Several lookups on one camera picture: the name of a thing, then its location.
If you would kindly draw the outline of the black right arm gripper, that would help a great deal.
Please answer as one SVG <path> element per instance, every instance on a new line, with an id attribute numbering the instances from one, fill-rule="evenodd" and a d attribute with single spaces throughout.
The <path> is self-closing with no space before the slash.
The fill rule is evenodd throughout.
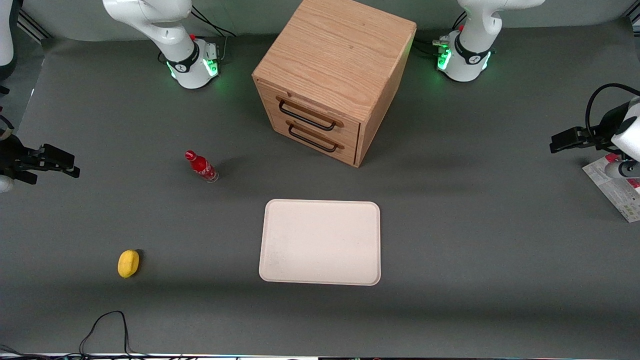
<path id="1" fill-rule="evenodd" d="M 38 167 L 40 160 L 48 166 Z M 80 169 L 74 167 L 75 156 L 56 146 L 43 144 L 40 148 L 24 146 L 14 133 L 2 133 L 0 142 L 0 173 L 2 186 L 14 186 L 15 182 L 36 185 L 36 172 L 62 173 L 72 178 L 80 177 Z"/>

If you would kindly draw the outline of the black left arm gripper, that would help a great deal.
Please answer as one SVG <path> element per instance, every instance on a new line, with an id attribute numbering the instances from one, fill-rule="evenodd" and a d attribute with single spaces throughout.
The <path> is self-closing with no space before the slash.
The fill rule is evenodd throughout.
<path id="1" fill-rule="evenodd" d="M 565 150 L 580 150 L 595 147 L 596 150 L 604 150 L 614 154 L 627 154 L 620 145 L 613 143 L 613 136 L 620 129 L 626 114 L 629 110 L 630 102 L 625 102 L 607 111 L 599 125 L 591 125 L 591 112 L 593 103 L 588 102 L 585 111 L 585 129 L 582 127 L 572 127 L 557 133 L 551 137 L 550 152 L 552 154 Z"/>

